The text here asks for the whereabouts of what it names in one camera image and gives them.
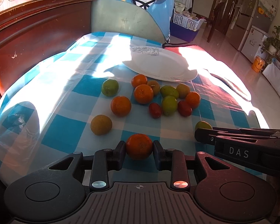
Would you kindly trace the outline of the blue checkered tablecloth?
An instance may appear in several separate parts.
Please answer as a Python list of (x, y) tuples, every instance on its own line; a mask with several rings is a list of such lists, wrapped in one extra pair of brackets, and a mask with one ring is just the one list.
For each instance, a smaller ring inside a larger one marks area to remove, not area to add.
[[(166, 149), (194, 155), (213, 153), (213, 146), (195, 141), (195, 125), (201, 120), (223, 128), (267, 127), (259, 109), (205, 70), (189, 82), (190, 89), (201, 96), (191, 116), (174, 113), (153, 119), (148, 106), (134, 99), (134, 72), (122, 63), (130, 57), (131, 46), (160, 48), (159, 43), (131, 35), (91, 33), (38, 63), (7, 89), (0, 99), (0, 180), (4, 184), (73, 152), (92, 155), (114, 148), (135, 133), (158, 140)], [(113, 97), (102, 93), (107, 79), (118, 81), (119, 90)], [(125, 117), (111, 111), (111, 101), (117, 96), (131, 102)], [(109, 133), (97, 136), (91, 131), (97, 115), (111, 119)]]

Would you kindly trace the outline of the orange tangerine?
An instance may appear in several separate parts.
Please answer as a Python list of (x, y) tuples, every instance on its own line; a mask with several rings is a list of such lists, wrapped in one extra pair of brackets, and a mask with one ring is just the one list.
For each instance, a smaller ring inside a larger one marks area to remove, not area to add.
[(148, 79), (145, 75), (143, 74), (137, 74), (136, 76), (134, 76), (131, 80), (131, 85), (133, 86), (133, 88), (136, 88), (137, 86), (141, 85), (141, 84), (147, 84)]
[(201, 97), (195, 91), (190, 91), (185, 97), (185, 101), (190, 105), (192, 109), (196, 109), (200, 104)]
[(125, 96), (114, 97), (111, 101), (111, 111), (118, 117), (125, 117), (131, 111), (131, 102)]
[(147, 159), (153, 150), (152, 140), (144, 134), (134, 134), (126, 141), (126, 152), (132, 160)]
[(147, 84), (138, 85), (134, 89), (134, 98), (140, 104), (148, 104), (153, 100), (154, 92)]

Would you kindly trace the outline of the red tomato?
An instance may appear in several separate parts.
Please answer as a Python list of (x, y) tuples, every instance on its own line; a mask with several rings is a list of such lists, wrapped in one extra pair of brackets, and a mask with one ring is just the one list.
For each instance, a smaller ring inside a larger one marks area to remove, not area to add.
[(183, 117), (189, 117), (192, 115), (192, 108), (186, 101), (179, 101), (178, 112)]
[(149, 105), (150, 116), (154, 119), (160, 118), (163, 114), (162, 108), (157, 103), (150, 103)]

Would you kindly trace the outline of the green jujube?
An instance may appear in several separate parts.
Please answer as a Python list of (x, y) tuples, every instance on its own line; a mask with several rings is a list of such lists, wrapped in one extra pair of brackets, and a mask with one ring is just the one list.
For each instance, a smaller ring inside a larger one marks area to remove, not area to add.
[(170, 116), (176, 112), (178, 102), (174, 96), (165, 96), (162, 100), (162, 110), (164, 115)]
[(195, 125), (195, 130), (197, 130), (199, 128), (204, 128), (204, 129), (211, 130), (212, 126), (209, 123), (207, 123), (206, 121), (199, 121)]
[(160, 88), (160, 93), (163, 98), (165, 98), (166, 96), (173, 96), (176, 99), (179, 98), (178, 90), (170, 85), (162, 86), (162, 88)]

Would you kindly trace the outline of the brown kiwi back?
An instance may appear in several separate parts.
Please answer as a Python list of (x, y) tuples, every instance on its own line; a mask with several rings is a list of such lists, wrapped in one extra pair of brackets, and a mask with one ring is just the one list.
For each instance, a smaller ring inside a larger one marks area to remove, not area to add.
[(157, 96), (160, 93), (160, 84), (155, 80), (150, 80), (147, 82), (147, 85), (153, 90), (154, 96)]

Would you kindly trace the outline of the white decorated plate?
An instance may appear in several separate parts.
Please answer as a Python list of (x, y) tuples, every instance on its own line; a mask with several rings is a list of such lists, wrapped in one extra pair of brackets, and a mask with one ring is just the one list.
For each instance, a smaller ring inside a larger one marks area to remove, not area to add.
[(123, 64), (138, 74), (175, 83), (191, 81), (198, 75), (183, 56), (154, 46), (130, 47), (130, 57)]

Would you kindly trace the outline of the green round fruit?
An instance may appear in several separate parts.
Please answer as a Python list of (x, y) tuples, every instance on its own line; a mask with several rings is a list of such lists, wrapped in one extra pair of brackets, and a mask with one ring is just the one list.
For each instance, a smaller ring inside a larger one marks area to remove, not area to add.
[(102, 84), (102, 93), (107, 97), (113, 97), (119, 90), (118, 81), (114, 79), (107, 79)]

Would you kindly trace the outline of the small white fridge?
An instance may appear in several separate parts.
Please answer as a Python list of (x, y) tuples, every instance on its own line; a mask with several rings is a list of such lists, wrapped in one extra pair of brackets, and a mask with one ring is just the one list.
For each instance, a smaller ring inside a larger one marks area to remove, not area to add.
[(241, 50), (241, 53), (251, 62), (253, 63), (256, 56), (265, 59), (267, 56), (267, 52), (262, 52), (263, 42), (269, 37), (269, 35), (262, 31), (261, 29), (252, 26), (248, 37), (244, 43), (244, 46)]

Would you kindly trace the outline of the brown kiwi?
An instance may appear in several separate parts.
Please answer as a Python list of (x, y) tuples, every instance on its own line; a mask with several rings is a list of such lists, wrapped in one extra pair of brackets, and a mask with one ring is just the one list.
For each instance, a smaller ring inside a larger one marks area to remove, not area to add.
[(150, 80), (147, 82), (147, 85), (153, 90), (154, 96), (157, 96), (160, 93), (160, 84), (155, 80)]
[(183, 83), (179, 83), (178, 86), (176, 87), (176, 90), (179, 94), (180, 99), (184, 99), (191, 91), (190, 88)]
[(97, 115), (95, 116), (90, 124), (91, 131), (97, 135), (105, 135), (109, 133), (112, 129), (112, 121), (106, 115)]

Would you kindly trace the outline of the silver refrigerator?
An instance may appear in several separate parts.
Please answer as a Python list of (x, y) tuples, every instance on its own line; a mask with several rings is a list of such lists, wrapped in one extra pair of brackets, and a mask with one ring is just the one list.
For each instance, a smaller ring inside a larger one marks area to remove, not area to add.
[(243, 0), (229, 43), (240, 51), (252, 26), (268, 32), (277, 9), (278, 0)]

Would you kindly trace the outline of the orange tangerine back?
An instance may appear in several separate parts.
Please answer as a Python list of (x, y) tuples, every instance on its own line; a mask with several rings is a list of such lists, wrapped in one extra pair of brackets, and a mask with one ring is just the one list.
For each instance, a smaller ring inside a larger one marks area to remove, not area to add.
[(141, 85), (141, 84), (147, 84), (148, 79), (145, 75), (143, 74), (137, 74), (136, 76), (134, 76), (131, 80), (131, 85), (133, 86), (133, 88), (136, 88), (137, 86)]

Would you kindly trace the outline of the green jujube back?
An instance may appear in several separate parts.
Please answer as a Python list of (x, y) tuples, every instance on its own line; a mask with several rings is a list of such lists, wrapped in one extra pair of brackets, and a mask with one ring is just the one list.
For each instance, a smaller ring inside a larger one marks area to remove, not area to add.
[(160, 88), (160, 93), (163, 98), (165, 98), (166, 96), (173, 96), (176, 99), (179, 98), (178, 90), (170, 85), (162, 86), (162, 88)]

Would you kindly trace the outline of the orange smiley bucket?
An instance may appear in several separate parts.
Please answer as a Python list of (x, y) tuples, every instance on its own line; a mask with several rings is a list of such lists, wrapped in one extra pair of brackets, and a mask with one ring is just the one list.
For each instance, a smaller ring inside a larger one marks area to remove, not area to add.
[(251, 68), (253, 71), (259, 73), (264, 65), (265, 65), (265, 60), (262, 59), (260, 56), (256, 56)]

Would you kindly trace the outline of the wooden headboard furniture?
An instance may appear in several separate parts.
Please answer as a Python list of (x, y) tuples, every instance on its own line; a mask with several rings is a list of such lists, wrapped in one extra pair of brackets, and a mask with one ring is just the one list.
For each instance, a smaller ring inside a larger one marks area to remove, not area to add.
[(40, 61), (90, 33), (96, 0), (35, 0), (0, 12), (0, 98)]

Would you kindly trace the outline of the potted green plant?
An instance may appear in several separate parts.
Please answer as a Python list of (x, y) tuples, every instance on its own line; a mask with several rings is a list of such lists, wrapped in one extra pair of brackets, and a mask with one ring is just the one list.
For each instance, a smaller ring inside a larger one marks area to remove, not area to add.
[(273, 59), (280, 62), (280, 26), (274, 26), (273, 36), (268, 37), (264, 40), (261, 48), (261, 52), (265, 52), (266, 64), (271, 64)]

